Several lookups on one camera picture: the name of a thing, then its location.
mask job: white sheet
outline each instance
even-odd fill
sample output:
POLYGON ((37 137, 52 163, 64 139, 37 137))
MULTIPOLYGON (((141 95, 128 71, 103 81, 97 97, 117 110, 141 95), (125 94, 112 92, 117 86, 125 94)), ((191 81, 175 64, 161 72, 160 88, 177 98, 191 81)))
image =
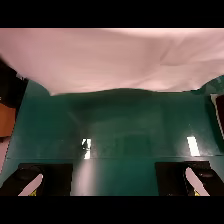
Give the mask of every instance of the white sheet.
POLYGON ((0 29, 0 55, 52 95, 187 91, 224 74, 224 29, 0 29))

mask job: green table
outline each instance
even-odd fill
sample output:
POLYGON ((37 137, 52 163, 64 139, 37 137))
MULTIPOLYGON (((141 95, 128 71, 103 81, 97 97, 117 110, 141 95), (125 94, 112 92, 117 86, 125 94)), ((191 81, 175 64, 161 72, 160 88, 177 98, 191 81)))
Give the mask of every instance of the green table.
POLYGON ((0 186, 19 163, 73 163, 71 195, 158 195, 154 163, 208 160, 224 180, 224 141, 210 93, 117 89, 50 96, 29 81, 0 186), (193 157, 187 137, 197 140, 193 157), (84 159, 83 139, 91 139, 84 159))

